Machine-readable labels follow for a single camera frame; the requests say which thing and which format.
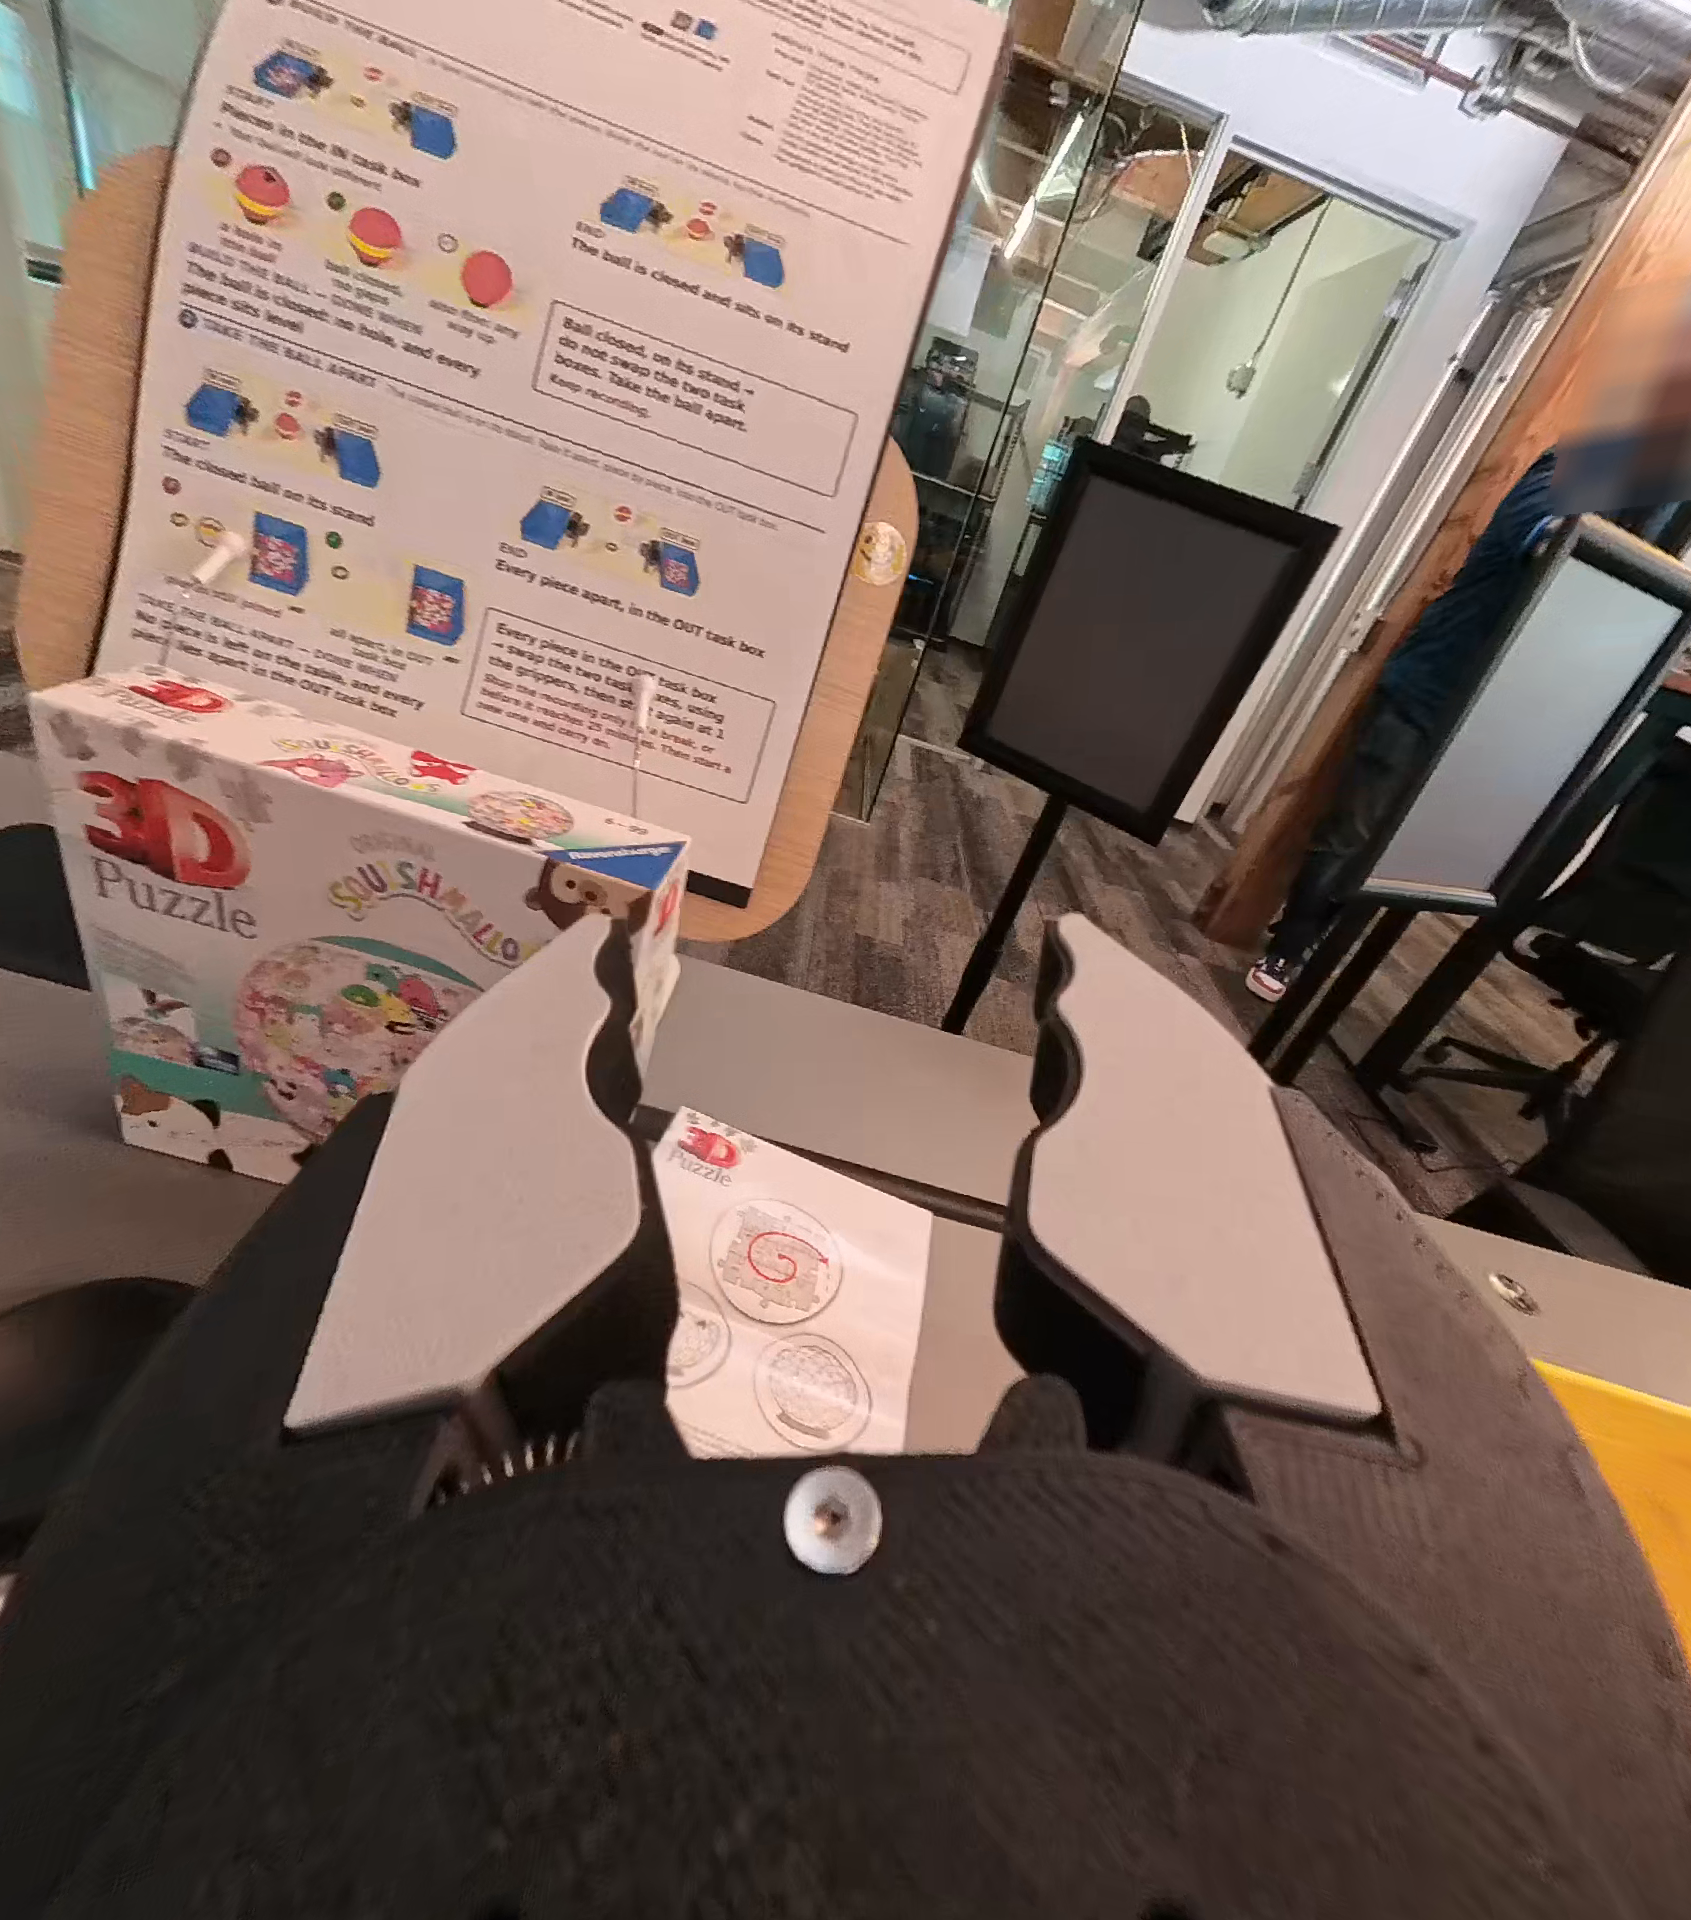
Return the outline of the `black ball stand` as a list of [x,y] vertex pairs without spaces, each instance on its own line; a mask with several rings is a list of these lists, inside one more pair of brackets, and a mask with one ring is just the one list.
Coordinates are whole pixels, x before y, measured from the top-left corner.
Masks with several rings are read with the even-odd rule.
[[0,1577],[199,1289],[113,1277],[0,1311]]

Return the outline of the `wooden beam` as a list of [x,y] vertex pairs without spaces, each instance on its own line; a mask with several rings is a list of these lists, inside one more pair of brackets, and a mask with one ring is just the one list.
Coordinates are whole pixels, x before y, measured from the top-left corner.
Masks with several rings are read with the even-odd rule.
[[1246,824],[1230,865],[1200,903],[1194,920],[1218,945],[1252,948],[1280,911],[1386,660],[1446,590],[1528,465],[1588,417],[1594,378],[1620,349],[1622,321],[1650,296],[1682,293],[1690,278],[1691,83],[1554,308],[1530,369],[1410,578],[1390,597],[1360,652],[1338,674]]

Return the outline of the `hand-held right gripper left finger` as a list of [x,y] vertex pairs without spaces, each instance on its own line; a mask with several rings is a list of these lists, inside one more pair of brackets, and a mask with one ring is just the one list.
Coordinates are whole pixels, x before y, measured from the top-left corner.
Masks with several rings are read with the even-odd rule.
[[584,919],[481,996],[283,1196],[313,1304],[287,1433],[419,1412],[569,1433],[666,1400],[680,1286],[650,1149],[630,935]]

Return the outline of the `black framed floor sign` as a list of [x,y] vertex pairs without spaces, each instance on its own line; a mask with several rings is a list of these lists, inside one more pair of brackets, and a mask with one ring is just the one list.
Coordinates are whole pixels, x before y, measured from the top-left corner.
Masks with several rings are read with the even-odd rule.
[[1074,444],[958,743],[1044,805],[944,1033],[966,1031],[1070,814],[1162,842],[1338,538],[1298,508]]

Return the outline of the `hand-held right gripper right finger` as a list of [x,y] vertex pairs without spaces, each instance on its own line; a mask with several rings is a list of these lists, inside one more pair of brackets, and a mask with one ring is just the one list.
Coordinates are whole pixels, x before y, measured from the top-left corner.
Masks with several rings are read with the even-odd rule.
[[1048,924],[1034,1127],[1010,1179],[996,1327],[1086,1429],[1244,1408],[1384,1417],[1266,1073],[1194,996],[1080,915]]

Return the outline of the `black office chair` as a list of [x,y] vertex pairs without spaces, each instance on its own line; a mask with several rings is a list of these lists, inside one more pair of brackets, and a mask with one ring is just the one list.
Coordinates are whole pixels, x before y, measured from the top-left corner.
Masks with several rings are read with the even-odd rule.
[[1622,1265],[1691,1290],[1691,747],[1620,806],[1512,956],[1590,988],[1602,956],[1624,1012],[1612,1059],[1546,1145],[1454,1212],[1460,1227]]

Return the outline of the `folded paper leaflet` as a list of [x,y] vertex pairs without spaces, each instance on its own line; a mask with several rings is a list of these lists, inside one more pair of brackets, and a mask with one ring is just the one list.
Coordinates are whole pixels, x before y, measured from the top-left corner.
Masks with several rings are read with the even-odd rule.
[[692,1109],[652,1161],[680,1295],[666,1404],[688,1453],[902,1453],[930,1212]]

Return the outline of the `wooden backing board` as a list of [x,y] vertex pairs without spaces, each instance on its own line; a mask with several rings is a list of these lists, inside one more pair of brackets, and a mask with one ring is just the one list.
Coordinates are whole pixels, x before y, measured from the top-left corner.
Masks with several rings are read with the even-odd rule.
[[[115,160],[81,198],[49,334],[31,522],[15,618],[25,684],[91,677],[131,480],[143,334],[173,153]],[[904,567],[852,560],[748,905],[700,896],[682,936],[736,945],[806,896],[902,597]]]

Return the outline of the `white framed panel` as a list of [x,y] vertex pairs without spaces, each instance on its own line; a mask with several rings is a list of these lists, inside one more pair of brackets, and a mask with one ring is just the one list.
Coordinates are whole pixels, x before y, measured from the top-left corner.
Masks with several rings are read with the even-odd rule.
[[1470,917],[1500,907],[1690,636],[1691,569],[1602,516],[1564,521],[1352,901]]

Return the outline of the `colourful puzzle box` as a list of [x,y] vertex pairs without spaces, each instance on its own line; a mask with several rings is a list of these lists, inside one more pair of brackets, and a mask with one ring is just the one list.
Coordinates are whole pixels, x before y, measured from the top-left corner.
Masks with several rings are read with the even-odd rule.
[[31,712],[127,1143],[289,1185],[586,917],[650,1056],[686,837],[159,667]]

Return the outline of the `white instruction sheet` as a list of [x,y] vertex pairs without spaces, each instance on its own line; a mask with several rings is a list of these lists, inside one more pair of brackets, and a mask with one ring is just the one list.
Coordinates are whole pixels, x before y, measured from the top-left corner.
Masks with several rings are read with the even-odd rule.
[[95,669],[630,810],[748,907],[1006,45],[960,2],[225,4]]

